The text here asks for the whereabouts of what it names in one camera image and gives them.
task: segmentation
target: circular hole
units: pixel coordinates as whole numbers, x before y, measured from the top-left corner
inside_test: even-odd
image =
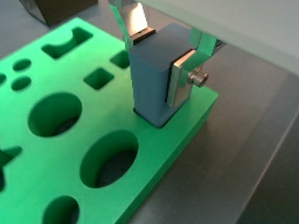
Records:
[[[80,179],[86,186],[108,186],[127,173],[136,160],[136,136],[130,131],[116,131],[98,140],[80,167]]]
[[[6,75],[0,73],[0,85],[6,82]]]
[[[80,217],[80,207],[78,201],[63,196],[58,198],[47,207],[43,216],[44,224],[75,224]]]
[[[80,113],[82,102],[76,95],[60,93],[47,96],[30,114],[30,129],[39,137],[55,137],[71,129]]]
[[[30,77],[23,77],[18,79],[14,84],[12,84],[12,90],[14,91],[20,91],[24,90],[32,83],[32,80]]]
[[[31,66],[32,62],[28,59],[22,59],[14,64],[14,70],[22,72],[26,68]]]

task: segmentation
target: gray block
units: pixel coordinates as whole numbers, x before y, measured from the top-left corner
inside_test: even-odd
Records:
[[[192,49],[190,30],[170,24],[130,49],[135,112],[156,127],[164,126],[176,108],[166,104],[172,63]]]

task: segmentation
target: green foam block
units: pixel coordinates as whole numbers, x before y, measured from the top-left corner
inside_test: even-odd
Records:
[[[216,97],[195,88],[158,129],[120,40],[76,18],[34,41],[0,61],[0,222],[127,222]]]

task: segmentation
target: rectangular cutout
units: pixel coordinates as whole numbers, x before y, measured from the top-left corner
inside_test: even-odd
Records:
[[[100,90],[114,79],[115,75],[104,68],[99,68],[88,75],[84,81],[94,89]]]
[[[116,66],[126,69],[130,67],[130,58],[127,51],[122,51],[115,55],[115,57],[110,60]]]

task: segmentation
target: metal bracket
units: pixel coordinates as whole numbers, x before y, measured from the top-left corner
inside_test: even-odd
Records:
[[[198,50],[191,50],[172,63],[171,81],[167,95],[167,105],[178,107],[190,97],[192,85],[202,87],[208,74],[202,71],[203,63],[211,58],[216,39],[207,33],[191,29],[190,44]]]
[[[147,26],[144,8],[140,3],[132,0],[110,0],[110,7],[124,34],[128,50],[155,33],[155,29]]]

